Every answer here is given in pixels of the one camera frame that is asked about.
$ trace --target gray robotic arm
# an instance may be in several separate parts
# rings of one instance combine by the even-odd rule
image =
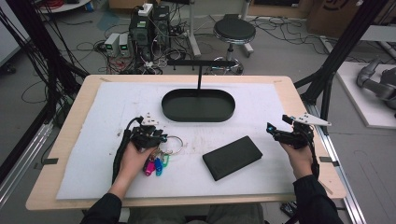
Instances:
[[[363,67],[358,74],[356,83],[359,87],[375,93],[376,97],[385,101],[388,107],[396,109],[396,67],[385,70],[379,83],[370,79],[380,63],[381,60],[377,58]]]

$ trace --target human hand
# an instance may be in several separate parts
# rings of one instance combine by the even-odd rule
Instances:
[[[146,159],[154,149],[156,147],[139,152],[134,144],[129,142],[121,159],[119,174],[108,192],[115,194],[122,200],[132,181],[142,171]]]
[[[287,144],[280,143],[289,155],[290,165],[293,168],[293,173],[296,179],[306,175],[312,175],[312,153],[308,146],[299,149]]]

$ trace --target white board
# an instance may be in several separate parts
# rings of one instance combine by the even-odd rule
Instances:
[[[281,120],[283,108],[272,84],[205,84],[235,99],[233,116],[218,123],[174,122],[161,107],[163,96],[174,89],[195,88],[192,83],[103,83],[71,152],[57,199],[97,199],[110,187],[112,163],[128,122],[148,112],[164,133],[180,137],[182,151],[170,157],[161,176],[137,176],[127,198],[293,193],[289,159],[265,131],[271,122],[290,131]],[[250,136],[263,156],[247,167],[214,181],[202,155],[243,136]],[[178,144],[175,139],[163,144]]]
[[[356,84],[359,71],[366,65],[367,63],[343,63],[338,69],[338,77],[367,127],[396,129],[396,111],[376,98],[372,91]],[[393,67],[395,65],[379,64],[371,80],[379,82],[382,72]]]

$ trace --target stool base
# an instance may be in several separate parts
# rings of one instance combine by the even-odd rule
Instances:
[[[226,61],[226,59],[224,57],[218,57],[214,61]],[[206,72],[210,72],[212,75],[244,75],[244,65],[235,58],[231,58],[230,61],[235,62],[235,65],[229,67],[208,67]]]

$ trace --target black rectangular case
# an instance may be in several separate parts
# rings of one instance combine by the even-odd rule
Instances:
[[[206,166],[216,181],[261,157],[262,153],[248,136],[203,155]]]

